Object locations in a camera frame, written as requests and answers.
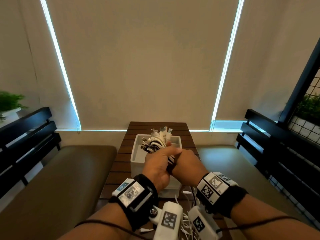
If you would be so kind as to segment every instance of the seat cushion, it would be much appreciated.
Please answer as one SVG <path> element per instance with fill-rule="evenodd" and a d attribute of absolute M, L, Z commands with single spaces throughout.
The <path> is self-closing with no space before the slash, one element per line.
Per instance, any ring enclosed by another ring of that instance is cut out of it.
<path fill-rule="evenodd" d="M 0 213 L 1 239 L 57 239 L 89 217 L 117 150 L 67 146 Z"/>
<path fill-rule="evenodd" d="M 294 206 L 234 146 L 197 146 L 197 150 L 208 171 L 225 174 L 245 188 L 250 195 L 308 223 L 306 218 L 299 214 Z"/>

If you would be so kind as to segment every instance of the green plant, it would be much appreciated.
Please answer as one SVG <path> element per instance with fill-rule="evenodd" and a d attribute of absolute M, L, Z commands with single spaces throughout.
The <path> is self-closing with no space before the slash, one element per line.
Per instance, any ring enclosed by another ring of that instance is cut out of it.
<path fill-rule="evenodd" d="M 319 120 L 320 99 L 318 96 L 317 94 L 315 96 L 305 95 L 297 106 L 296 116 L 306 120 L 308 120 L 308 118 Z"/>
<path fill-rule="evenodd" d="M 22 99 L 24 99 L 24 95 L 22 94 L 12 94 L 0 91 L 0 113 L 17 108 L 26 109 L 26 106 L 19 103 Z M 0 121 L 4 121 L 5 119 L 6 117 L 0 114 Z"/>

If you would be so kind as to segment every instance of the forearm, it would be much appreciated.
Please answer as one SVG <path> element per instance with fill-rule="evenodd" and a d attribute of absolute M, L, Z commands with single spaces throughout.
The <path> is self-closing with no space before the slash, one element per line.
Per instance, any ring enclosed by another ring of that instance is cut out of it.
<path fill-rule="evenodd" d="M 249 194 L 231 211 L 231 219 L 238 226 L 283 215 L 286 214 Z M 248 239 L 320 239 L 320 232 L 294 219 L 270 222 L 243 230 L 243 234 Z"/>
<path fill-rule="evenodd" d="M 132 230 L 130 223 L 117 203 L 109 203 L 98 212 L 94 213 L 89 219 L 98 219 L 105 222 L 112 222 L 118 226 Z M 86 223 L 77 226 L 59 240 L 105 240 L 105 239 L 127 239 L 130 235 L 120 229 L 102 224 Z"/>

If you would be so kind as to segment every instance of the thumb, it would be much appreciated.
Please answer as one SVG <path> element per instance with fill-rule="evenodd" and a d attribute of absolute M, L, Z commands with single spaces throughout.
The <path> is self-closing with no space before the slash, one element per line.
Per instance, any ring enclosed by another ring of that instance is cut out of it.
<path fill-rule="evenodd" d="M 182 153 L 182 148 L 174 147 L 171 145 L 171 146 L 168 146 L 166 148 L 161 149 L 161 153 L 162 153 L 162 155 L 169 157 L 172 155 Z"/>

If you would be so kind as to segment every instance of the black metal frame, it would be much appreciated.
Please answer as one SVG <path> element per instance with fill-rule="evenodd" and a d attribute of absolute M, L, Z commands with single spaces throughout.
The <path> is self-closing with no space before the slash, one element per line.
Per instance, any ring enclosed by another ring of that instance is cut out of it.
<path fill-rule="evenodd" d="M 315 75 L 320 67 L 320 38 L 295 86 L 284 110 L 282 111 L 278 120 L 279 126 L 286 128 L 298 103 L 306 94 L 310 84 L 312 83 Z"/>
<path fill-rule="evenodd" d="M 256 167 L 266 178 L 272 175 L 319 221 L 320 185 L 317 179 L 320 178 L 320 171 L 306 160 L 320 165 L 320 160 L 315 157 L 320 155 L 320 146 L 279 127 L 276 122 L 252 109 L 247 110 L 245 118 L 248 121 L 242 124 L 243 133 L 237 137 L 238 147 L 242 146 L 257 160 Z M 262 133 L 250 122 L 271 136 Z M 246 136 L 262 147 L 263 152 L 252 145 Z M 289 148 L 306 160 L 291 152 Z"/>
<path fill-rule="evenodd" d="M 26 173 L 54 147 L 60 150 L 61 138 L 54 132 L 57 127 L 50 117 L 49 107 L 43 107 L 0 128 L 0 198 L 20 180 L 27 185 Z M 7 146 L 24 133 L 27 135 Z"/>

